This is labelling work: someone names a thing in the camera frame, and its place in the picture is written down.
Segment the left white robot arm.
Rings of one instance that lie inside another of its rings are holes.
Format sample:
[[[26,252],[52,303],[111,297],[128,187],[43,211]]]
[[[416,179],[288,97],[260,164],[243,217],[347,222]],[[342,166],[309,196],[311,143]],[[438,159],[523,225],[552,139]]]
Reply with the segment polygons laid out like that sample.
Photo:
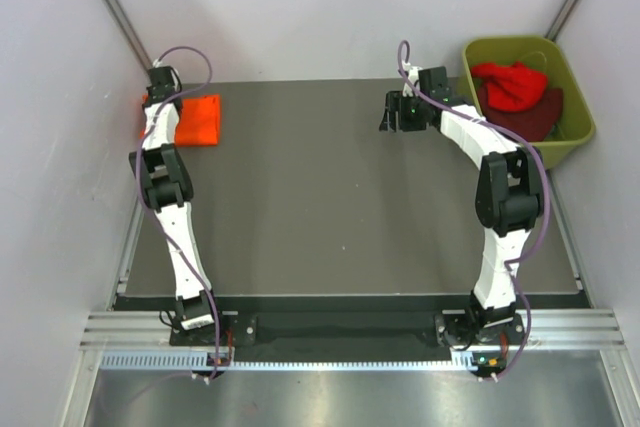
[[[192,224],[194,188],[176,146],[182,113],[182,85],[174,68],[155,63],[143,100],[141,143],[129,154],[139,200],[164,237],[175,280],[178,328],[205,343],[226,334],[225,317],[214,311],[211,283],[204,273]]]

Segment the orange t shirt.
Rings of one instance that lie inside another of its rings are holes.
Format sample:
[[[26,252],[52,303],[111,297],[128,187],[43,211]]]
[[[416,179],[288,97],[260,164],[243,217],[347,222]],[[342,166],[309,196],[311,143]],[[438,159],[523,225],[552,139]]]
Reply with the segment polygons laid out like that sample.
[[[176,147],[215,146],[219,141],[221,107],[219,95],[198,98],[178,98],[162,109],[153,132],[146,136],[159,111],[160,102],[149,103],[142,97],[145,126],[140,133],[143,149],[151,150],[164,144]]]

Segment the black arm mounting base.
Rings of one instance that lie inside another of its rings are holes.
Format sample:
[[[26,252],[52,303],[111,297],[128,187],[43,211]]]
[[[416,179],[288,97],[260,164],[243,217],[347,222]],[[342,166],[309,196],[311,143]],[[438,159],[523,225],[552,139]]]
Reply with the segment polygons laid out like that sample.
[[[520,315],[483,327],[467,294],[221,297],[220,325],[173,331],[170,343],[233,350],[236,361],[446,360],[450,349],[514,351]]]

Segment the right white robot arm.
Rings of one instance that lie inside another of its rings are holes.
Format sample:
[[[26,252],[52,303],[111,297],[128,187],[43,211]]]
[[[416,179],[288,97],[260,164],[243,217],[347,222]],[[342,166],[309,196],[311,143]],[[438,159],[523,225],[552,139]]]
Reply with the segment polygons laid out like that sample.
[[[453,94],[445,68],[423,69],[403,60],[404,85],[385,97],[382,131],[429,127],[452,141],[475,165],[474,207],[484,229],[479,278],[460,327],[442,330],[445,340],[487,343],[516,318],[520,257],[544,212],[544,191],[532,152],[488,126],[477,108]]]

